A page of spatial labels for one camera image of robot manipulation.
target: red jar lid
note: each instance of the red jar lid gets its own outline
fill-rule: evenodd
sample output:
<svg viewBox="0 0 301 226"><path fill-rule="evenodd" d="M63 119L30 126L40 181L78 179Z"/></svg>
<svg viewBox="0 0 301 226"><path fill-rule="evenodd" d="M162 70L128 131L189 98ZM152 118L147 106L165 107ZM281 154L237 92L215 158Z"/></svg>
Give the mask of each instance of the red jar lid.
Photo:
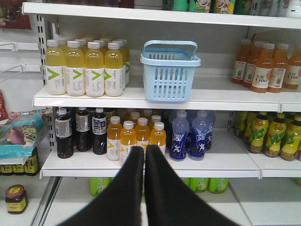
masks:
<svg viewBox="0 0 301 226"><path fill-rule="evenodd" d="M24 193L23 185L12 185L6 190L6 197L14 199L20 197Z"/></svg>

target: blue bottle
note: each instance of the blue bottle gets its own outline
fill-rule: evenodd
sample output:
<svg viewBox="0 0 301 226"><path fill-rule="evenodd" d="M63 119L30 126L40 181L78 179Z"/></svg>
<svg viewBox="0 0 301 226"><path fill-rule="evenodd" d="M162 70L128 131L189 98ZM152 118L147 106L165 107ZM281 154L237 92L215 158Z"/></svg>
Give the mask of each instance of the blue bottle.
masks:
<svg viewBox="0 0 301 226"><path fill-rule="evenodd" d="M186 157L186 138L189 130L189 122L186 119L186 111L178 110L177 117L173 121L173 141L169 155L172 160L182 161Z"/></svg>
<svg viewBox="0 0 301 226"><path fill-rule="evenodd" d="M188 152L193 160L202 160L205 156L206 137L209 132L207 111L198 111L198 116L192 122L191 149Z"/></svg>

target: blue plastic basket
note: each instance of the blue plastic basket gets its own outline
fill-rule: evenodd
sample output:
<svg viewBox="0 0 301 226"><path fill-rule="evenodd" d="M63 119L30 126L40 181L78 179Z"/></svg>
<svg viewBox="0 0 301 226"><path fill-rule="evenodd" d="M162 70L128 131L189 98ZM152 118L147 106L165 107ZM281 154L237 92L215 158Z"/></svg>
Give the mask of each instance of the blue plastic basket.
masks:
<svg viewBox="0 0 301 226"><path fill-rule="evenodd" d="M149 45L192 45L193 52L182 48L150 48ZM185 102L190 98L195 68L201 60L192 41L151 40L141 49L144 64L143 85L146 99L153 102Z"/></svg>

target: basket handle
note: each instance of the basket handle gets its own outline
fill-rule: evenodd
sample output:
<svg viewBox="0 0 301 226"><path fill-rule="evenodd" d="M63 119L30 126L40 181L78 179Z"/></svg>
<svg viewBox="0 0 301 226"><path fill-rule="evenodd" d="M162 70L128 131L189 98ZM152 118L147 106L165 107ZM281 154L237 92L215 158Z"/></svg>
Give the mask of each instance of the basket handle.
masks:
<svg viewBox="0 0 301 226"><path fill-rule="evenodd" d="M192 52L192 56L194 56L197 52L198 45L194 41L175 41L175 40L150 40L144 44L144 49L153 44L162 44L162 45L191 45L194 46L194 50Z"/></svg>

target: beverage bottle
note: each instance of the beverage bottle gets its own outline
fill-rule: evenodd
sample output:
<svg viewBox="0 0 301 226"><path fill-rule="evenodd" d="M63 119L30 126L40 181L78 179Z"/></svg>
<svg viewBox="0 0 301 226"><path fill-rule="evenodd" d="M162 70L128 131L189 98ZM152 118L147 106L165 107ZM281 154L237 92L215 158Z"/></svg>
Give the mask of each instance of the beverage bottle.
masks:
<svg viewBox="0 0 301 226"><path fill-rule="evenodd" d="M269 128L267 112L259 112L251 125L251 137L249 139L248 150L252 153L262 151L264 138Z"/></svg>
<svg viewBox="0 0 301 226"><path fill-rule="evenodd" d="M150 132L150 145L158 145L161 152L165 154L166 150L166 133L164 131L164 123L157 121L154 128Z"/></svg>
<svg viewBox="0 0 301 226"><path fill-rule="evenodd" d="M192 160L200 161L205 156L206 136L209 131L207 111L199 110L197 117L192 121L191 149L188 151Z"/></svg>
<svg viewBox="0 0 301 226"><path fill-rule="evenodd" d="M142 147L144 151L150 142L150 128L147 122L146 118L139 118L138 124L135 126L137 146Z"/></svg>
<svg viewBox="0 0 301 226"><path fill-rule="evenodd" d="M120 134L119 163L124 164L131 148L136 145L136 132L132 121L125 121Z"/></svg>
<svg viewBox="0 0 301 226"><path fill-rule="evenodd" d="M263 153L271 158L277 157L280 153L281 140L286 131L285 115L278 113L277 117L269 124L267 142L263 146Z"/></svg>
<svg viewBox="0 0 301 226"><path fill-rule="evenodd" d="M273 68L274 44L264 43L256 68L250 90L257 93L266 93Z"/></svg>
<svg viewBox="0 0 301 226"><path fill-rule="evenodd" d="M178 110L173 121L173 141L169 155L175 161L182 161L186 157L186 138L189 130L186 115L185 110Z"/></svg>
<svg viewBox="0 0 301 226"><path fill-rule="evenodd" d="M112 161L119 159L120 133L122 125L119 116L112 116L111 123L108 125L107 136L107 158Z"/></svg>
<svg viewBox="0 0 301 226"><path fill-rule="evenodd" d="M123 48L125 50L125 58L126 58L126 85L130 83L130 70L131 70L131 64L130 64L130 49L127 45L126 39L118 39L119 41L123 42Z"/></svg>
<svg viewBox="0 0 301 226"><path fill-rule="evenodd" d="M262 41L255 41L251 55L246 60L246 72L244 75L243 86L250 88L256 68L256 63L262 51Z"/></svg>
<svg viewBox="0 0 301 226"><path fill-rule="evenodd" d="M71 157L73 155L73 147L71 145L72 125L66 108L58 109L58 116L55 119L55 135L57 156L61 159Z"/></svg>
<svg viewBox="0 0 301 226"><path fill-rule="evenodd" d="M89 50L85 54L85 87L89 97L100 97L104 94L103 54L99 43L88 42Z"/></svg>
<svg viewBox="0 0 301 226"><path fill-rule="evenodd" d="M107 116L103 108L96 108L96 115L92 118L92 131L94 134L93 152L106 154L107 152Z"/></svg>
<svg viewBox="0 0 301 226"><path fill-rule="evenodd" d="M110 42L104 57L104 91L111 97L122 94L123 58L118 43Z"/></svg>
<svg viewBox="0 0 301 226"><path fill-rule="evenodd" d="M68 41L66 52L66 90L70 96L81 96L85 94L85 57L80 50L78 41Z"/></svg>
<svg viewBox="0 0 301 226"><path fill-rule="evenodd" d="M285 70L287 68L288 44L279 43L275 50L273 59L272 75L269 81L268 92L280 93L282 88Z"/></svg>
<svg viewBox="0 0 301 226"><path fill-rule="evenodd" d="M287 63L283 87L297 89L301 77L301 44L296 46L293 55L288 59Z"/></svg>
<svg viewBox="0 0 301 226"><path fill-rule="evenodd" d="M92 147L91 115L86 107L79 107L76 113L76 149L85 152Z"/></svg>
<svg viewBox="0 0 301 226"><path fill-rule="evenodd" d="M57 40L47 40L48 49L45 54L46 89L49 94L60 95L66 93L64 76L65 56Z"/></svg>
<svg viewBox="0 0 301 226"><path fill-rule="evenodd" d="M231 78L231 82L235 84L243 83L246 70L246 60L249 57L251 50L251 40L242 39L240 41L240 45L240 51L236 54L235 57L234 69Z"/></svg>
<svg viewBox="0 0 301 226"><path fill-rule="evenodd" d="M242 138L246 131L246 122L247 122L248 112L241 111L238 112L238 120L235 126L235 136Z"/></svg>
<svg viewBox="0 0 301 226"><path fill-rule="evenodd" d="M287 125L283 139L284 144L281 147L280 157L287 161L293 161L297 157L298 146L301 142L301 115L296 115L294 121Z"/></svg>

